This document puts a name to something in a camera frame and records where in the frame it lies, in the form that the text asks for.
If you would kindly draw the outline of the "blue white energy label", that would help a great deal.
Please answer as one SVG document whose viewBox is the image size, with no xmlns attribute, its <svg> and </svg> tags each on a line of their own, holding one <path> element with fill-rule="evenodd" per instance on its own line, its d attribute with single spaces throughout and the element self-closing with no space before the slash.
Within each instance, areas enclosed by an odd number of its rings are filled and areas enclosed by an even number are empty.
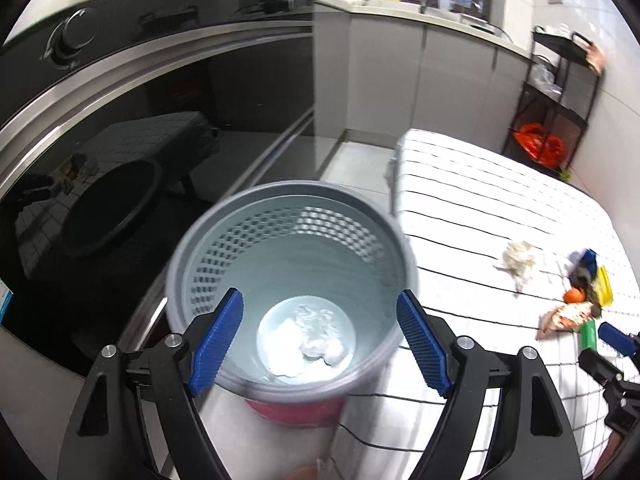
<svg viewBox="0 0 640 480">
<path fill-rule="evenodd" d="M 4 284 L 4 281 L 0 281 L 0 323 L 6 314 L 6 309 L 9 307 L 12 298 L 12 290 Z"/>
</svg>

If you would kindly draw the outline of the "red patterned snack wrapper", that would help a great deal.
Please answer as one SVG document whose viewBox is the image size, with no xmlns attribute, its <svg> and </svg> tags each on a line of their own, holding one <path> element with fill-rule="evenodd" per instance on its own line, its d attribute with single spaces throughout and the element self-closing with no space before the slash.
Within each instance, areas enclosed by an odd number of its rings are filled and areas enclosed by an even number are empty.
<svg viewBox="0 0 640 480">
<path fill-rule="evenodd" d="M 578 332 L 592 318 L 592 304 L 561 304 L 540 318 L 536 339 L 550 337 L 556 332 Z"/>
</svg>

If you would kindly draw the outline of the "white tissue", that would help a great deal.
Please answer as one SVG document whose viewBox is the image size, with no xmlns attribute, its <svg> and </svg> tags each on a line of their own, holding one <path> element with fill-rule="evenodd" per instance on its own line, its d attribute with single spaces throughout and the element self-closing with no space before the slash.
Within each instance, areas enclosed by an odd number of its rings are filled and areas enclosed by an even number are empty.
<svg viewBox="0 0 640 480">
<path fill-rule="evenodd" d="M 496 268 L 513 278 L 515 290 L 522 292 L 532 277 L 536 266 L 536 255 L 532 244 L 510 240 L 498 258 Z"/>
<path fill-rule="evenodd" d="M 342 374 L 352 362 L 348 328 L 328 309 L 298 307 L 286 318 L 268 326 L 260 336 L 260 358 L 280 382 L 303 385 L 327 382 Z"/>
</svg>

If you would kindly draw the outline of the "black built-in oven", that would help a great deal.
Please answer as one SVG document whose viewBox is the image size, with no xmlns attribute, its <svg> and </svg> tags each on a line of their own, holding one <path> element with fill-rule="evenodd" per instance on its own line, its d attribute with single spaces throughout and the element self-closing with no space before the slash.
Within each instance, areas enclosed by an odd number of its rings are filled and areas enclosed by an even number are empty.
<svg viewBox="0 0 640 480">
<path fill-rule="evenodd" d="M 1 323 L 86 374 L 314 104 L 312 0 L 86 0 L 1 48 Z"/>
</svg>

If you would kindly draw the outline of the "grey kitchen cabinets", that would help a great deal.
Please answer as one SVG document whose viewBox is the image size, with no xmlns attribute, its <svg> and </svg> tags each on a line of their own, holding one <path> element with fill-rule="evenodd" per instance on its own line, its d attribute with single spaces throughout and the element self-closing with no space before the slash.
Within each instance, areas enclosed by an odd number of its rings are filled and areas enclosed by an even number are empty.
<svg viewBox="0 0 640 480">
<path fill-rule="evenodd" d="M 501 151 L 527 53 L 414 6 L 314 7 L 314 133 L 324 156 L 343 136 L 391 148 L 409 129 Z"/>
</svg>

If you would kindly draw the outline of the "dark grey rag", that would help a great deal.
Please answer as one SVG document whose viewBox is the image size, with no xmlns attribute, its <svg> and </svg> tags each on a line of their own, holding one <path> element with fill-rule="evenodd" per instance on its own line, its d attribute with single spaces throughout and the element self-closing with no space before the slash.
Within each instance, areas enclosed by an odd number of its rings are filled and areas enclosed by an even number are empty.
<svg viewBox="0 0 640 480">
<path fill-rule="evenodd" d="M 586 292 L 586 301 L 591 304 L 591 314 L 595 318 L 600 318 L 602 308 L 598 305 L 596 295 L 592 290 L 597 268 L 597 254 L 593 250 L 587 249 L 574 264 L 568 274 L 568 279 L 573 287 L 581 288 Z"/>
</svg>

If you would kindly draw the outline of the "green white medicine box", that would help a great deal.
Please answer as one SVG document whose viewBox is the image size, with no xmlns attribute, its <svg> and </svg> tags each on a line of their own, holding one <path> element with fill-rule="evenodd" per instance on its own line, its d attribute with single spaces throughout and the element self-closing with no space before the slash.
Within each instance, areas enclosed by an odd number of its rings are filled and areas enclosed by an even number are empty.
<svg viewBox="0 0 640 480">
<path fill-rule="evenodd" d="M 596 321 L 593 318 L 580 326 L 578 334 L 580 350 L 597 350 L 598 333 Z"/>
</svg>

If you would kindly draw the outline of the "white black checkered tablecloth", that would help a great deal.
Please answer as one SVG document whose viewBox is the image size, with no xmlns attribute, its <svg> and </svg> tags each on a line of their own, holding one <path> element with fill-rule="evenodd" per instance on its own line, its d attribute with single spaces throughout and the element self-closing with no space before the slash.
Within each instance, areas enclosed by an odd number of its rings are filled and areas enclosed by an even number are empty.
<svg viewBox="0 0 640 480">
<path fill-rule="evenodd" d="M 639 328 L 639 287 L 610 217 L 577 188 L 451 136 L 412 129 L 399 141 L 393 212 L 416 259 L 416 296 L 429 314 L 489 351 L 535 348 L 563 402 L 584 474 L 606 448 L 600 386 L 578 364 L 579 337 L 537 338 L 540 318 L 567 289 L 570 264 L 593 250 L 608 271 L 605 322 Z M 405 479 L 444 400 L 401 347 L 372 384 L 350 396 L 327 479 Z"/>
</svg>

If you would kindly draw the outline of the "red plastic bag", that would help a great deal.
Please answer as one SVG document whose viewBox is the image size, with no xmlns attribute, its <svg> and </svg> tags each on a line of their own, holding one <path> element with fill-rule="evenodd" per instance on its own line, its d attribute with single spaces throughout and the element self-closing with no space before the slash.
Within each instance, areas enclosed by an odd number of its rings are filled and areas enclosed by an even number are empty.
<svg viewBox="0 0 640 480">
<path fill-rule="evenodd" d="M 549 169 L 558 169 L 566 157 L 563 141 L 548 131 L 539 122 L 522 125 L 513 133 L 515 142 L 525 153 Z"/>
</svg>

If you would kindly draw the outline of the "clear plastic bag on shelf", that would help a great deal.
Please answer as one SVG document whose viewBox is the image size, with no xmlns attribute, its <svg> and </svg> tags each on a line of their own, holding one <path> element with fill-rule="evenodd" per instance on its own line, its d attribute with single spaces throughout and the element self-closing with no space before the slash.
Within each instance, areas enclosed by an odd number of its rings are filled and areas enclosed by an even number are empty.
<svg viewBox="0 0 640 480">
<path fill-rule="evenodd" d="M 554 82 L 552 71 L 547 66 L 535 63 L 530 70 L 529 83 L 538 91 L 555 102 L 559 102 L 562 96 L 562 88 Z"/>
</svg>

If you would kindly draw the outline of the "grey perforated trash bin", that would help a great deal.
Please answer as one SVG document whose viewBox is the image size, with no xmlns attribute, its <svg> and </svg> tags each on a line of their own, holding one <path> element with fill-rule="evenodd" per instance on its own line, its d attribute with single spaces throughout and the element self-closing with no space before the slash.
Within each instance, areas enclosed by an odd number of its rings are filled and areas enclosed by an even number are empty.
<svg viewBox="0 0 640 480">
<path fill-rule="evenodd" d="M 312 403 L 383 369 L 402 339 L 397 298 L 416 286 L 407 237 L 383 208 L 334 184 L 274 182 L 224 200 L 186 231 L 168 266 L 166 314 L 182 333 L 237 289 L 243 318 L 216 383 L 257 402 Z M 303 306 L 331 310 L 343 334 L 352 330 L 352 362 L 327 382 L 289 385 L 264 367 L 260 336 Z"/>
</svg>

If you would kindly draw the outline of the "black storage shelf rack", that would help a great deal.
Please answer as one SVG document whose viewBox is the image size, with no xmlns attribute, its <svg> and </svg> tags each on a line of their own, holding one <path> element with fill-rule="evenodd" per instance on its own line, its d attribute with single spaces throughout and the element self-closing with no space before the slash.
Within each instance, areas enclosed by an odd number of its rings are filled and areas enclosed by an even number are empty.
<svg viewBox="0 0 640 480">
<path fill-rule="evenodd" d="M 501 154 L 536 169 L 549 177 L 568 182 L 580 144 L 587 133 L 590 117 L 600 94 L 602 76 L 593 73 L 586 61 L 587 49 L 594 42 L 574 30 L 536 25 L 532 31 L 526 72 Z M 535 63 L 552 71 L 554 82 L 562 88 L 559 102 L 545 96 L 529 83 Z M 522 125 L 539 122 L 548 133 L 558 136 L 566 147 L 566 157 L 558 169 L 534 162 L 515 142 L 513 133 Z"/>
</svg>

